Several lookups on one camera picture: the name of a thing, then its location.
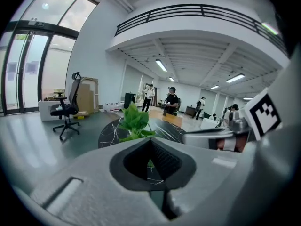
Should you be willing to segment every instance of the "black marble table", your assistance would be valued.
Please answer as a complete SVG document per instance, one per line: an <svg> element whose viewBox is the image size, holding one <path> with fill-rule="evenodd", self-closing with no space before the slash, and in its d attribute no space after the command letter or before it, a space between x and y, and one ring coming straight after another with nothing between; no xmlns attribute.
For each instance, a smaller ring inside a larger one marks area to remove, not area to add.
<svg viewBox="0 0 301 226"><path fill-rule="evenodd" d="M118 128L122 120L123 117L106 125L99 136L98 148L117 144L119 143L119 138L127 138L129 132ZM185 131L180 127L177 127L167 121L162 121L158 118L150 118L149 125L152 130L156 131L156 137L183 143L182 137Z"/></svg>
<svg viewBox="0 0 301 226"><path fill-rule="evenodd" d="M101 132L98 139L98 148L103 148L119 143L119 138L126 138L129 132L124 129L119 129L118 125L123 118L117 119L108 124ZM152 130L156 131L156 137L168 139L178 143L183 143L182 137L185 133L180 127L177 127L167 121L162 121L158 118L150 118L149 125ZM152 184L152 191L164 191L165 182L162 180L155 167L147 167L147 181Z"/></svg>

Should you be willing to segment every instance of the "chair base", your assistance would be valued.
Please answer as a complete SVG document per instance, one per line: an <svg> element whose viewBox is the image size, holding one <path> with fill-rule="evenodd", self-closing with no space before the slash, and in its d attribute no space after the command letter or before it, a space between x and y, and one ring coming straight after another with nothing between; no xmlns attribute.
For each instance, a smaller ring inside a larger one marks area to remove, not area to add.
<svg viewBox="0 0 301 226"><path fill-rule="evenodd" d="M67 123L67 120L65 120L65 124L64 124L64 125L60 125L60 126L53 127L52 130L55 132L56 129L58 129L58 128L63 128L63 130L62 130L62 132L61 132L61 134L60 134L60 140L62 141L62 140L63 140L62 134L64 133L64 131L65 131L67 128L76 131L77 134L79 135L79 131L72 127L72 125L75 125L75 124L77 124L77 125L80 126L79 122L72 122L72 123L69 122L69 123Z"/></svg>

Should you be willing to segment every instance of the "chair seat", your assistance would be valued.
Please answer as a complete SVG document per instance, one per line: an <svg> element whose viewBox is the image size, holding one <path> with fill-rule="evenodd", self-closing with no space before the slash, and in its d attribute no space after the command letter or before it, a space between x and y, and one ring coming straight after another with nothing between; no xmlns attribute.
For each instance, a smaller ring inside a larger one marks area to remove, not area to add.
<svg viewBox="0 0 301 226"><path fill-rule="evenodd" d="M52 105L50 107L50 115L52 115L52 116L64 115L64 111L63 110L57 110L57 108L60 105L61 104ZM74 107L72 107L71 104L65 104L65 107L66 107L66 114L68 114L68 115L75 115L77 113L77 110Z"/></svg>

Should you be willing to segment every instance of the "office chair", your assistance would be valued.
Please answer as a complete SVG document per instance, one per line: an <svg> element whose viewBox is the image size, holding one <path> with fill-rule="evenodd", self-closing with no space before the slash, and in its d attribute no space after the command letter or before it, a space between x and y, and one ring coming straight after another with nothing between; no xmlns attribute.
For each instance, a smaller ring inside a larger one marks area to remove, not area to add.
<svg viewBox="0 0 301 226"><path fill-rule="evenodd" d="M52 130L55 132L56 129L58 128L63 128L61 134L60 134L60 140L62 140L62 134L64 133L64 131L67 128L70 128L71 130L74 130L77 132L77 134L79 135L79 131L76 130L75 128L72 127L72 125L78 124L80 125L78 122L72 122L70 121L69 116L70 115L75 115L77 114L77 112L79 111L79 107L77 105L76 102L76 97L77 97L77 91L79 89L79 84L80 84L80 80L81 80L81 76L79 74L79 72L76 72L72 75L72 79L74 80L72 83L72 88L71 88L71 92L69 94L69 102L70 104L64 104L64 100L67 99L67 97L55 97L56 99L60 100L60 104L55 104L53 106L51 106L50 108L50 115L52 116L59 116L59 118L61 119L62 116L64 116L65 119L65 124L64 125L60 125L60 126L56 126L53 127Z"/></svg>

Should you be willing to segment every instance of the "black railing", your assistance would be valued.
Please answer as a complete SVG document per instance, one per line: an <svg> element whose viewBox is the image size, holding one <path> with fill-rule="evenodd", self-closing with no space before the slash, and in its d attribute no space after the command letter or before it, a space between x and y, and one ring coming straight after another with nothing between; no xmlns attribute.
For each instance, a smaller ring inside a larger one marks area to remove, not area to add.
<svg viewBox="0 0 301 226"><path fill-rule="evenodd" d="M128 29L134 28L144 23L149 23L158 19L177 16L212 17L238 24L266 38L278 49L280 49L284 54L287 55L282 39L278 35L272 34L272 32L263 27L261 23L257 20L228 8L222 8L207 4L178 4L163 8L157 8L142 13L119 24L117 26L115 36L121 34L122 32Z"/></svg>

